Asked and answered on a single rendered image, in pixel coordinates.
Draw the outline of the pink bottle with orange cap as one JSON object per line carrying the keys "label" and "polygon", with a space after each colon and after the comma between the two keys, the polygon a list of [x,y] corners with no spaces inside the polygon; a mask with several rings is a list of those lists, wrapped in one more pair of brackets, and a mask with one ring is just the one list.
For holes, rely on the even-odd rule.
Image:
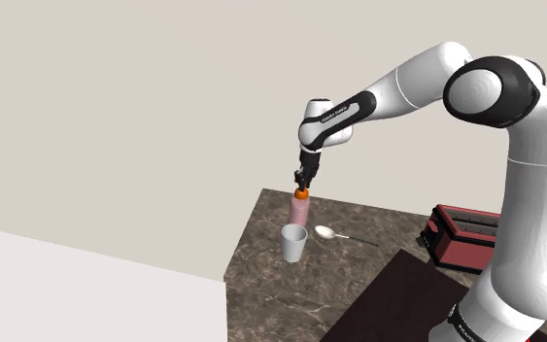
{"label": "pink bottle with orange cap", "polygon": [[290,202],[289,223],[305,226],[308,221],[310,197],[308,189],[297,188]]}

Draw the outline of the silver spoon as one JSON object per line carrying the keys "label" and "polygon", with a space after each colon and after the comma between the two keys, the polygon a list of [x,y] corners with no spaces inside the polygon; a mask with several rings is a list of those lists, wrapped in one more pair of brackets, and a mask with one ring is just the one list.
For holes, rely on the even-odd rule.
{"label": "silver spoon", "polygon": [[376,243],[373,243],[373,242],[370,242],[370,241],[367,241],[367,240],[364,240],[364,239],[360,239],[360,238],[357,238],[357,237],[352,237],[352,236],[347,236],[347,235],[342,235],[342,234],[336,233],[333,229],[331,229],[327,226],[324,226],[324,225],[316,225],[315,226],[315,231],[320,237],[322,237],[324,239],[333,239],[333,238],[338,237],[338,238],[354,240],[354,241],[358,241],[358,242],[361,242],[361,243],[364,243],[364,244],[367,244],[367,245],[378,247],[378,244],[376,244]]}

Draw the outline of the white cup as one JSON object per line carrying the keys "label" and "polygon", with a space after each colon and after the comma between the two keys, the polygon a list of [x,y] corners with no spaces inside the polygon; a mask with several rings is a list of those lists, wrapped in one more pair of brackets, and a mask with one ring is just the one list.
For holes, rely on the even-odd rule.
{"label": "white cup", "polygon": [[305,227],[295,223],[286,224],[282,228],[281,249],[282,258],[288,263],[300,261],[308,232]]}

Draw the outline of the dark robot stand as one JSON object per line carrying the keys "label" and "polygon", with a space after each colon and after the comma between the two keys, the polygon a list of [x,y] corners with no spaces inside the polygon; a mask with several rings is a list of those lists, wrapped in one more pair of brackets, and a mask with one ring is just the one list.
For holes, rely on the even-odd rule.
{"label": "dark robot stand", "polygon": [[398,251],[320,342],[428,342],[468,288]]}

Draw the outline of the red toaster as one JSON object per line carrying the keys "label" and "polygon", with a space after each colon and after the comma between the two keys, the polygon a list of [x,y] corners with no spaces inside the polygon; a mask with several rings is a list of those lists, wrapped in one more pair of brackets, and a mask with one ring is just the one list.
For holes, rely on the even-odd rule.
{"label": "red toaster", "polygon": [[479,275],[491,260],[500,214],[437,204],[416,238],[436,267]]}

